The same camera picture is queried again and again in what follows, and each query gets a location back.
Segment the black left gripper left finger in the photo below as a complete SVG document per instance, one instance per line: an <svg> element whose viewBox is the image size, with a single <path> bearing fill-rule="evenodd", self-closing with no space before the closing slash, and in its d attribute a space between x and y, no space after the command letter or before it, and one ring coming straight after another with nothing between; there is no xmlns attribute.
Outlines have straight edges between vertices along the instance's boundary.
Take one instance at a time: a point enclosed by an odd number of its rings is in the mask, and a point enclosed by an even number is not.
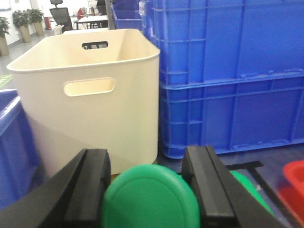
<svg viewBox="0 0 304 228"><path fill-rule="evenodd" d="M83 149L64 168L0 211L2 228L98 228L111 180L106 149Z"/></svg>

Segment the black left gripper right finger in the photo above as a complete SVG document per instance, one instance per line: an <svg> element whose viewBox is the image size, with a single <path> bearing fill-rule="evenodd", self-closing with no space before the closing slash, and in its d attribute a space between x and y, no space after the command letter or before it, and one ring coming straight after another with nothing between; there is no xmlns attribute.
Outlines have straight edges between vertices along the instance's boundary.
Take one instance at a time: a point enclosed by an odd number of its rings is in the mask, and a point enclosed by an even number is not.
<svg viewBox="0 0 304 228"><path fill-rule="evenodd" d="M187 147L181 174L198 201L202 228L284 227L232 175L212 147Z"/></svg>

